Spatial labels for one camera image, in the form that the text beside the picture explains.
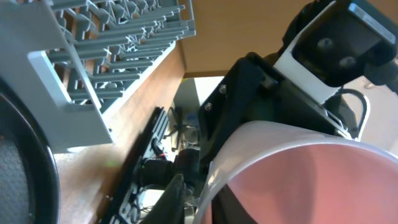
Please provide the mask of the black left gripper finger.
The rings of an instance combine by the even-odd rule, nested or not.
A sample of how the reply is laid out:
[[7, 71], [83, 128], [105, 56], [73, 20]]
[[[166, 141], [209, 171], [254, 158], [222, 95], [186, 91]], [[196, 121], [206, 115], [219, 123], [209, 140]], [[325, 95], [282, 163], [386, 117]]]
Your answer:
[[141, 224], [184, 224], [185, 182], [176, 174]]

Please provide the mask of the pink cup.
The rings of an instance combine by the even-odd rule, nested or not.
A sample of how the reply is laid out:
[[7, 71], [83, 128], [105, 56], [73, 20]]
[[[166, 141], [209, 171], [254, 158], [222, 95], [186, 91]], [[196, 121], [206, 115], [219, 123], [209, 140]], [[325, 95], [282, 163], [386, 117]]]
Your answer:
[[267, 121], [240, 126], [214, 158], [195, 223], [396, 223], [397, 158]]

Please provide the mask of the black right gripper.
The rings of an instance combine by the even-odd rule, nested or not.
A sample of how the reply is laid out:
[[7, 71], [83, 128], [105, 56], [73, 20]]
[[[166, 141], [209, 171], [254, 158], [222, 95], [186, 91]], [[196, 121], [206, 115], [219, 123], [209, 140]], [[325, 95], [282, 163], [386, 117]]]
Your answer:
[[342, 93], [318, 104], [273, 69], [277, 53], [238, 59], [198, 110], [200, 164], [209, 166], [232, 133], [250, 121], [271, 121], [360, 139], [361, 125]]

